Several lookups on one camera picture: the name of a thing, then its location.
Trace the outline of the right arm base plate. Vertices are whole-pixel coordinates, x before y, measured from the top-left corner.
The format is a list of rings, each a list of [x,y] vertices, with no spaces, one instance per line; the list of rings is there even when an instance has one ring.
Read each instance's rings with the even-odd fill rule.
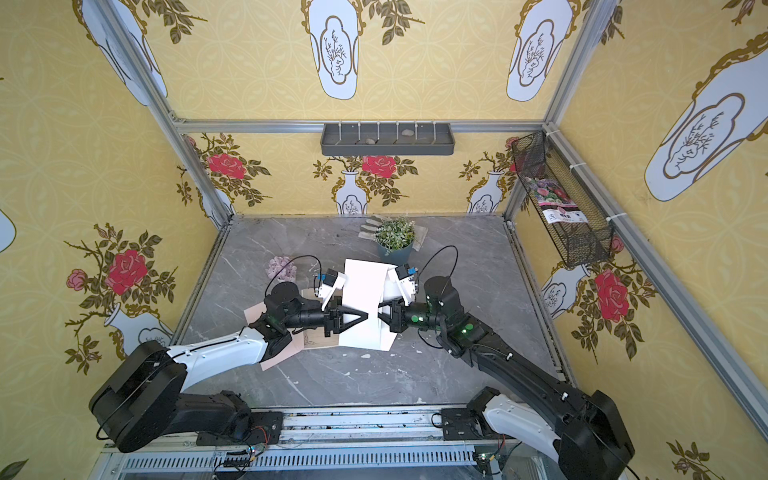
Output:
[[[477,416],[468,408],[445,408],[440,411],[440,428],[447,441],[483,440],[485,434]]]

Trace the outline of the white envelope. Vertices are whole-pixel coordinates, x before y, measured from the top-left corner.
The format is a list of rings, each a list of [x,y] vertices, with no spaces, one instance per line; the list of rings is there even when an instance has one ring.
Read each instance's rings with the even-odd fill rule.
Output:
[[[347,277],[342,290],[342,305],[368,314],[368,318],[341,333],[339,345],[378,351],[389,351],[397,338],[378,317],[379,303],[385,293],[387,273],[392,265],[346,259]]]

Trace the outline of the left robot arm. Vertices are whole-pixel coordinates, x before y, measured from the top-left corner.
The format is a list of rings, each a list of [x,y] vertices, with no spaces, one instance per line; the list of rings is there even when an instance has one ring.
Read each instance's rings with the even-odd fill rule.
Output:
[[[188,388],[226,371],[262,363],[281,353],[293,333],[322,329],[341,334],[366,321],[364,311],[330,296],[320,301],[282,282],[265,297],[263,312],[233,334],[188,345],[140,344],[89,401],[97,437],[123,453],[177,433],[206,433],[237,444],[267,442],[264,426],[235,392],[190,394]]]

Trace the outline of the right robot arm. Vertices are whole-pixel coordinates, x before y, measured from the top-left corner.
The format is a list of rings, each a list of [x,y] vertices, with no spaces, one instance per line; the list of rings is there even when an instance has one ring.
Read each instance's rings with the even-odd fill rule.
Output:
[[[485,423],[556,461],[568,479],[619,479],[635,449],[615,402],[600,390],[588,395],[547,373],[467,312],[451,280],[425,284],[422,302],[384,295],[380,320],[395,333],[433,330],[452,357],[499,381],[521,405],[487,388],[473,400]]]

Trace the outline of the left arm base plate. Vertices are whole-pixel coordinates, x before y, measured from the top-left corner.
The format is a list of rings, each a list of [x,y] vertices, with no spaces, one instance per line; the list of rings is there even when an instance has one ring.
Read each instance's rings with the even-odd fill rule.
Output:
[[[196,445],[277,445],[280,441],[283,424],[284,413],[281,411],[256,411],[250,414],[244,427],[237,426],[229,435],[209,432],[199,433]]]

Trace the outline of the pink envelope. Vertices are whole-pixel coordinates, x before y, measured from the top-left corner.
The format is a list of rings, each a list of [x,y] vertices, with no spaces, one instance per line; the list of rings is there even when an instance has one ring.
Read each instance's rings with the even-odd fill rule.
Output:
[[[245,321],[248,325],[255,322],[262,313],[266,312],[266,306],[263,302],[253,305],[243,311]],[[283,346],[283,348],[275,353],[274,348],[278,344],[277,339],[273,339],[271,342],[267,341],[267,350],[264,357],[259,362],[261,369],[267,371],[280,363],[296,356],[304,350],[305,340],[303,333],[291,334],[291,341]]]

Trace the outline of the lined letter paper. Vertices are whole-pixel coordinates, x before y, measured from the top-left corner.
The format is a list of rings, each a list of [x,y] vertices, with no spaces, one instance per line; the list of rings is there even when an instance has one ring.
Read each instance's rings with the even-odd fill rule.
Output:
[[[339,296],[332,296],[325,309],[322,300],[312,298],[317,307],[312,307],[304,313],[302,325],[297,328],[303,336],[304,348],[307,350],[329,349],[339,346],[339,330],[343,326],[343,314],[338,311]]]

